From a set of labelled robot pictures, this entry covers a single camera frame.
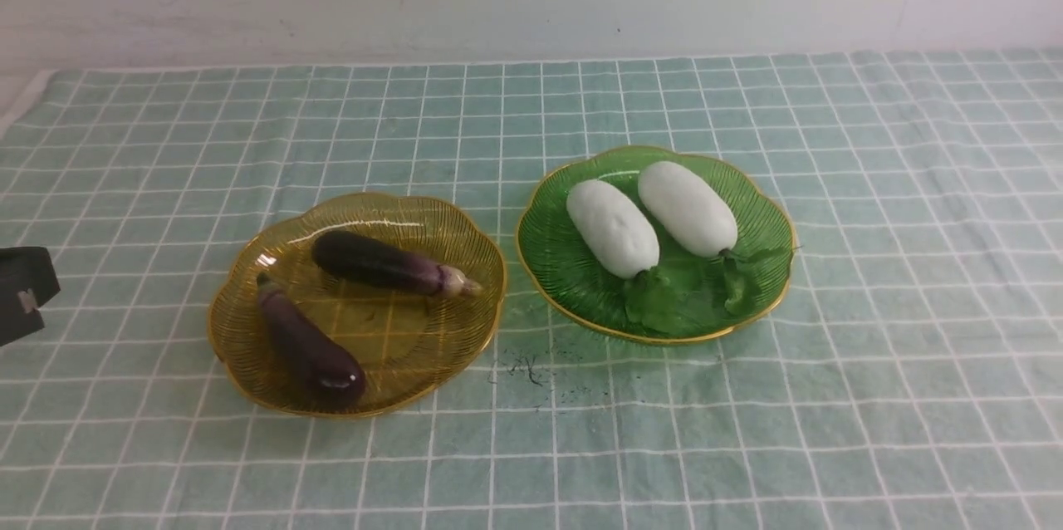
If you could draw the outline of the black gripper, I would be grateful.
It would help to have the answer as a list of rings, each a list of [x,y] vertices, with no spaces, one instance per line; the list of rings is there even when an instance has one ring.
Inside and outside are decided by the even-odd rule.
[[[45,329],[43,306],[60,291],[56,266],[48,249],[1,249],[1,345]]]

